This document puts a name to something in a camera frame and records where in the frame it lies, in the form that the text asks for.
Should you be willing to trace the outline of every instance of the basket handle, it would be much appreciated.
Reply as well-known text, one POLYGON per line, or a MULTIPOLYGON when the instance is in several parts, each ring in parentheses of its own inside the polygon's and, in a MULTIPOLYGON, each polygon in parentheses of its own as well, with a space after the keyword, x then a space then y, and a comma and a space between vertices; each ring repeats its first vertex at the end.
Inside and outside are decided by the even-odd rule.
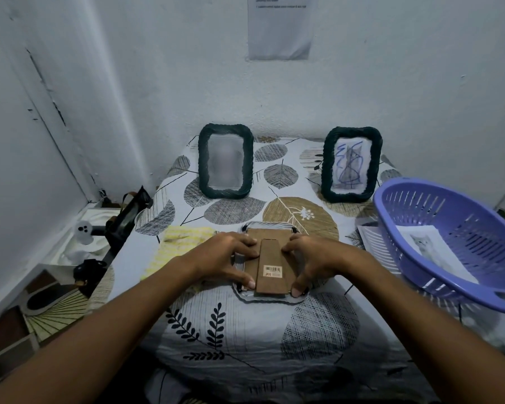
POLYGON ((460 293, 463 293, 469 299, 476 299, 476 302, 489 307, 490 309, 497 310, 505 313, 505 299, 498 296, 496 292, 505 293, 505 289, 491 288, 485 285, 478 285, 476 283, 464 281, 464 286, 458 288, 460 293))

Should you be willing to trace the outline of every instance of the dark green wicker frame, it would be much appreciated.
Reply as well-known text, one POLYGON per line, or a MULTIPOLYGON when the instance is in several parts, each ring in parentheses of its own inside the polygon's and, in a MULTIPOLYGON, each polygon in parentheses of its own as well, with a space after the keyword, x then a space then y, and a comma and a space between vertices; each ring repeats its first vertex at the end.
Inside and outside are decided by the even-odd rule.
POLYGON ((209 123, 202 128, 198 136, 198 177, 202 193, 208 198, 240 199, 251 191, 253 186, 253 135, 247 126, 216 125, 209 123), (211 135, 238 135, 243 138, 243 184, 239 190, 214 190, 208 187, 208 140, 211 135))
POLYGON ((323 144, 322 196, 330 203, 362 203, 363 201, 367 201, 374 194, 374 189, 376 188, 383 143, 382 135, 380 135, 380 132, 376 128, 337 127, 330 131, 323 144), (333 164, 335 163, 334 149, 340 137, 364 137, 372 142, 372 146, 370 147, 370 165, 367 171, 367 187, 361 194, 337 194, 331 191, 331 187, 333 186, 333 164))

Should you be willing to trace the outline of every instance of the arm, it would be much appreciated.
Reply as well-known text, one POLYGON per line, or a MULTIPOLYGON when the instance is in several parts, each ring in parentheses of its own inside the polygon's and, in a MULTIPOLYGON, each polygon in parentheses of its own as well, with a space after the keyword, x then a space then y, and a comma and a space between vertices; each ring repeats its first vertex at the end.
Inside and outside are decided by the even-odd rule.
POLYGON ((292 295, 300 295, 317 277, 347 277, 382 315, 442 401, 505 403, 505 357, 411 290, 368 252, 301 234, 283 246, 283 251, 297 249, 306 265, 292 295))
POLYGON ((0 403, 92 402, 167 307, 194 282, 224 277, 255 288, 230 264, 238 252, 250 258, 256 240, 218 234, 86 317, 41 349, 0 384, 0 403))

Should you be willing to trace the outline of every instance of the blue scribble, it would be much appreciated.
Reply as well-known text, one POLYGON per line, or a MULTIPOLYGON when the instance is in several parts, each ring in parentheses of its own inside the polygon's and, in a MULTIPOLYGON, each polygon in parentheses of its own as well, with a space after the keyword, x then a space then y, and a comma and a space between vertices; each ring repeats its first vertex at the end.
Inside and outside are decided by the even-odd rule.
POLYGON ((362 184, 361 168, 364 162, 361 155, 362 145, 363 142, 361 141, 352 146, 347 147, 346 143, 342 143, 337 147, 335 153, 337 169, 335 174, 338 176, 337 180, 343 189, 354 189, 362 184))

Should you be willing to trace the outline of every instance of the purple plastic basket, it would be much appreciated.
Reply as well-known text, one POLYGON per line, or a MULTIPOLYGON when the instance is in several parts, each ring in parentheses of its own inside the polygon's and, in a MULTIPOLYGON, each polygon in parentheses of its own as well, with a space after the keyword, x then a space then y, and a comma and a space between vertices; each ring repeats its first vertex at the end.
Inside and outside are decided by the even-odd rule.
POLYGON ((385 244, 406 278, 437 297, 477 302, 505 313, 505 220, 498 214, 456 191, 407 177, 384 183, 374 193, 374 206, 385 244), (397 225, 435 226, 479 284, 419 255, 397 225))

